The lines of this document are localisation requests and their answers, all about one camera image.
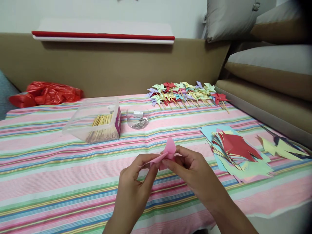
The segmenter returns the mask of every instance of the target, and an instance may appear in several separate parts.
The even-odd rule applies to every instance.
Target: cushion
[[[0,71],[0,120],[5,119],[8,111],[16,109],[9,102],[9,97],[18,94],[19,91],[8,81]]]
[[[217,92],[226,94],[233,105],[249,115],[307,147],[312,145],[310,102],[271,91],[239,78],[218,80],[215,86]]]
[[[232,54],[225,68],[257,85],[312,101],[311,45],[274,45]]]
[[[293,1],[258,16],[251,34],[274,44],[301,43],[307,39],[300,7]]]
[[[256,18],[275,5],[273,0],[207,0],[207,41],[249,38]]]

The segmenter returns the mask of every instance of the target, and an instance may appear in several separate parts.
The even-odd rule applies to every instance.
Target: hand
[[[162,163],[186,182],[209,211],[218,209],[229,195],[205,158],[182,146],[176,147],[176,153],[182,156],[175,156],[175,162],[167,159]]]
[[[148,201],[159,164],[153,164],[144,182],[137,181],[142,165],[159,154],[140,154],[120,172],[115,208],[103,233],[130,233],[142,215]]]

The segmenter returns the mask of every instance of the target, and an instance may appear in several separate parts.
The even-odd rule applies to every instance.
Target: red plastic bag
[[[83,91],[64,84],[35,81],[28,85],[26,92],[11,96],[9,101],[17,107],[35,105],[58,105],[76,102],[83,97]]]

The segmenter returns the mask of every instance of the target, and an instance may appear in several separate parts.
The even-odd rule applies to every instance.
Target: striped tablecloth
[[[202,126],[230,125],[261,151],[256,136],[272,139],[257,120],[230,104],[228,114],[203,104],[160,110],[144,95],[120,98],[120,139],[94,145],[61,133],[81,102],[7,114],[0,122],[0,233],[101,233],[112,215],[120,171],[140,153],[163,150],[168,136],[203,154],[245,214],[277,214],[311,199],[311,160],[272,157],[276,175],[250,184],[238,184],[218,169]],[[127,125],[131,105],[150,110],[145,129]],[[177,175],[164,170],[133,233],[192,233],[209,225],[214,225],[209,212]]]

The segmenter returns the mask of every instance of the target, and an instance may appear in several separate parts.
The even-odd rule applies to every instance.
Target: plastic container
[[[97,97],[83,101],[65,125],[63,134],[72,134],[88,143],[118,140],[121,112],[118,97]]]
[[[143,129],[149,123],[150,112],[140,106],[130,106],[126,112],[127,123],[130,128]]]

